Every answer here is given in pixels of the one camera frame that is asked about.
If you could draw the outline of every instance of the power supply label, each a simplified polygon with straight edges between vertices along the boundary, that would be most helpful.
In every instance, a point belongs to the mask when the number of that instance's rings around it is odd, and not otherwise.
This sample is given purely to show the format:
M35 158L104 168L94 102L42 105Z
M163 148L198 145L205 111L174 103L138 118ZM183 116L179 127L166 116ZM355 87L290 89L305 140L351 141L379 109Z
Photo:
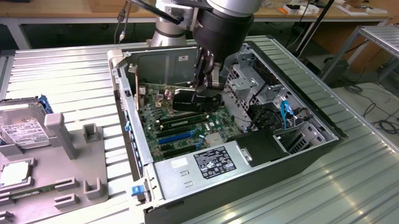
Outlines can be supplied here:
M3 131L7 133L15 144L19 146L35 144L48 141L43 127L38 121L2 126Z
M225 146L194 155L202 176L210 179L237 169Z

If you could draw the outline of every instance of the green circuit board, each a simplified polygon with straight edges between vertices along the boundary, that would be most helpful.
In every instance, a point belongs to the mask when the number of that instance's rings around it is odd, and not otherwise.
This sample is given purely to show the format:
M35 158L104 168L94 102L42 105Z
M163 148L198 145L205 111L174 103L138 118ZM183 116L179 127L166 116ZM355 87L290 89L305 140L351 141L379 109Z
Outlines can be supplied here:
M209 134L219 133L223 142L226 142L230 137L242 133L225 106L221 106L214 113L203 113L174 122L163 122L160 125L160 120L170 118L175 119L184 115L190 116L195 114L192 112L179 112L172 109L174 93L175 90L182 89L182 87L144 83L140 84L139 88L142 94L139 100L139 115L150 151L155 161L171 158L170 156L166 156L171 151L175 157L192 152L191 150L180 153L180 150L188 147L194 148L194 151L209 148L210 145L206 141ZM188 131L184 133L191 133L191 137L160 144L160 139L180 134L159 137L159 134L166 132L166 129L168 129L167 131L174 131L176 130L175 127L187 129Z

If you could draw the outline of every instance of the wooden shelf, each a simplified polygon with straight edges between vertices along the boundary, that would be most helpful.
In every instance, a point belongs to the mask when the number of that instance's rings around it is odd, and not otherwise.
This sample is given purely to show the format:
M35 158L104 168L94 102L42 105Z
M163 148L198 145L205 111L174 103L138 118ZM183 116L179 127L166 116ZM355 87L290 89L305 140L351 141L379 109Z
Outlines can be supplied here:
M8 17L10 2L0 1L0 17Z
M92 13L88 0L32 0L31 3L0 2L0 16L10 17L58 17L58 18L90 18L90 17L116 17L118 13ZM307 15L305 18L317 18L319 14ZM155 17L144 9L131 13L131 17ZM255 13L257 18L301 18L302 15L286 15L274 8L261 8ZM370 14L362 16L369 19L387 19L390 14ZM326 15L326 19L353 19L359 16L350 16L335 6Z

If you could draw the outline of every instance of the wooden table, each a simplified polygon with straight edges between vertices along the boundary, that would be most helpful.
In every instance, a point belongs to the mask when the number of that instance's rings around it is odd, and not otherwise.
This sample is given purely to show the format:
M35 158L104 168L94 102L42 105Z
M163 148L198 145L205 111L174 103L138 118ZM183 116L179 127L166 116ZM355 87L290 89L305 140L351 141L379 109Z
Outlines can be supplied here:
M305 16L302 21L314 22L319 14ZM8 26L19 49L31 49L22 24L66 24L66 23L116 23L118 13L92 13L88 0L32 0L31 3L0 2L0 23ZM286 15L274 8L261 8L255 13L258 22L295 22L302 15ZM390 19L389 14L350 16L335 6L330 8L325 22L381 22ZM155 16L144 9L130 14L130 22L155 22Z

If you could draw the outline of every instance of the motherboard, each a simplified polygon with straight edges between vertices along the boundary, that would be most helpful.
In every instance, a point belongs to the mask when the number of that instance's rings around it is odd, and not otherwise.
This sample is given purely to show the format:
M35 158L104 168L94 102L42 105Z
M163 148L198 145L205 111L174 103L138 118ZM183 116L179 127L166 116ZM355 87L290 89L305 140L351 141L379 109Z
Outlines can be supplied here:
M223 144L242 133L225 106L214 113L172 109L179 86L139 84L139 115L155 161Z

